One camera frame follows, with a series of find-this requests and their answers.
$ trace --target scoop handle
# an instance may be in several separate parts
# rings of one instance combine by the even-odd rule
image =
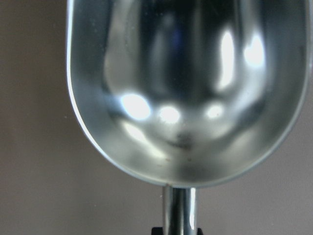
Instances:
[[[196,188],[163,187],[163,235],[197,235]]]
[[[151,235],[163,235],[163,228],[153,227],[151,230]],[[198,228],[197,235],[203,235],[202,229]]]

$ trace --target metal scoop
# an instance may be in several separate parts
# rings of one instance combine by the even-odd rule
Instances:
[[[291,130],[312,71],[311,0],[69,0],[67,75],[86,136],[164,186],[165,235],[194,235],[196,188]]]

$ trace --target gray wall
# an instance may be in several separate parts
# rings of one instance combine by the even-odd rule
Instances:
[[[161,188],[86,140],[65,73],[66,1],[0,1],[0,234],[149,235]],[[313,89],[284,144],[243,177],[199,194],[205,235],[313,231]]]

